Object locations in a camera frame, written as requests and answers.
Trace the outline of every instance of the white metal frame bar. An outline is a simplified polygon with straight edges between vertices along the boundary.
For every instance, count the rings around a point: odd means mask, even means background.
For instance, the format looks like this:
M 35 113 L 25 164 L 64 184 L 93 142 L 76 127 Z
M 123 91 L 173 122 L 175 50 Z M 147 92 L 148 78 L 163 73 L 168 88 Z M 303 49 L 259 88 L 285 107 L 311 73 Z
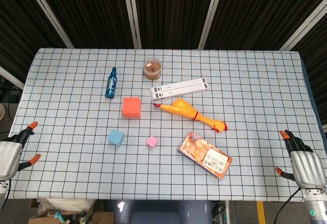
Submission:
M 46 0 L 36 0 L 38 4 L 40 5 L 42 11 L 45 13 L 49 21 L 51 22 L 52 26 L 57 31 L 58 35 L 64 42 L 64 44 L 67 46 L 67 48 L 74 48 L 71 40 L 67 36 L 66 31 L 61 26 L 60 22 L 58 21 L 57 17 L 55 16 L 54 12 L 52 11 L 49 4 L 46 2 Z
M 0 67 L 0 75 L 13 83 L 15 86 L 19 87 L 21 90 L 24 90 L 25 85 L 2 67 Z
M 327 0 L 323 0 L 307 19 L 298 27 L 292 36 L 280 48 L 281 51 L 290 51 L 308 33 L 308 31 L 327 13 Z
M 132 10 L 133 10 L 133 17 L 134 17 L 134 24 L 135 24 L 137 44 L 138 44 L 138 48 L 139 49 L 142 49 L 141 36 L 139 35 L 139 26 L 138 26 L 138 16 L 137 16 L 136 0 L 131 0 L 131 2 L 132 2 Z
M 141 49 L 141 38 L 139 35 L 138 17 L 135 0 L 125 0 L 128 13 L 129 25 L 131 27 L 132 39 L 135 49 Z
M 209 8 L 208 8 L 208 13 L 206 15 L 206 19 L 204 22 L 204 26 L 203 26 L 203 30 L 202 30 L 202 34 L 201 34 L 201 38 L 200 38 L 200 42 L 199 42 L 199 47 L 198 49 L 203 49 L 206 43 L 206 39 L 208 37 L 210 28 L 211 28 L 211 24 L 213 23 L 214 17 L 215 17 L 215 13 L 216 13 L 216 9 L 218 6 L 219 0 L 211 0 Z

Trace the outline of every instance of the white ruler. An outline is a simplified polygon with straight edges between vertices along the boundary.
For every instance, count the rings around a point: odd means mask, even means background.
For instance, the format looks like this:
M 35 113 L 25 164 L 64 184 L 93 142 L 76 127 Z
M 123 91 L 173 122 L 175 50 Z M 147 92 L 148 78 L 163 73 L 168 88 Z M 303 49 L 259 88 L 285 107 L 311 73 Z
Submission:
M 196 80 L 173 83 L 170 85 L 152 87 L 150 92 L 152 100 L 156 100 L 159 98 L 172 97 L 206 89 L 209 89 L 206 79 L 200 78 Z

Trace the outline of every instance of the rubber chicken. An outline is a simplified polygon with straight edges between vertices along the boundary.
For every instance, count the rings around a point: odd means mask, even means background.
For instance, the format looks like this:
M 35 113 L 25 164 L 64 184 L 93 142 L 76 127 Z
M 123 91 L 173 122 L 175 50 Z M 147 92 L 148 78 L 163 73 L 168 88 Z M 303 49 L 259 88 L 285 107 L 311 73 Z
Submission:
M 207 118 L 200 114 L 195 108 L 193 108 L 190 104 L 188 104 L 186 101 L 182 99 L 177 99 L 172 105 L 165 105 L 165 104 L 157 104 L 154 103 L 158 108 L 164 109 L 168 112 L 171 112 L 173 114 L 181 115 L 186 118 L 190 118 L 192 120 L 198 120 L 203 123 L 206 123 L 207 125 L 210 125 L 213 130 L 216 132 L 220 131 L 227 131 L 227 125 L 225 122 L 220 120 L 213 120 L 210 118 Z

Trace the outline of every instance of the black wall panel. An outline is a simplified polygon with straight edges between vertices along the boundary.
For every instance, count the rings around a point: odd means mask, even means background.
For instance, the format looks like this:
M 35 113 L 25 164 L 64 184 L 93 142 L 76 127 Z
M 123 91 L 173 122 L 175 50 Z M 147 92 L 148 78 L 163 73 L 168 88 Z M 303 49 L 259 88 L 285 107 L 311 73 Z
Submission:
M 219 0 L 205 49 L 277 50 L 322 0 Z
M 313 96 L 323 125 L 327 124 L 327 15 L 292 49 L 306 65 Z
M 198 48 L 211 0 L 136 0 L 142 48 Z
M 65 47 L 36 0 L 0 0 L 0 66 L 21 80 L 42 47 Z
M 75 48 L 133 48 L 125 0 L 46 0 Z

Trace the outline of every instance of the spray bottle cap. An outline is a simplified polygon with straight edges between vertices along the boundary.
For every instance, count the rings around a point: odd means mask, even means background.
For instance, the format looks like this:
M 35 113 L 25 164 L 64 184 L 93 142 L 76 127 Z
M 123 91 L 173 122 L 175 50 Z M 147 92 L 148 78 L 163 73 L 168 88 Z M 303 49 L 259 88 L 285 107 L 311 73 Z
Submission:
M 85 210 L 83 210 L 83 211 L 81 212 L 81 217 L 86 217 L 86 211 L 85 211 Z
M 115 67 L 112 68 L 111 74 L 112 75 L 115 75 L 116 74 L 116 68 Z
M 60 222 L 61 222 L 62 224 L 64 224 L 64 222 L 65 222 L 64 218 L 63 218 L 62 215 L 61 215 L 60 210 L 58 210 L 58 211 L 56 212 L 56 214 L 55 214 L 55 219 L 59 219 Z

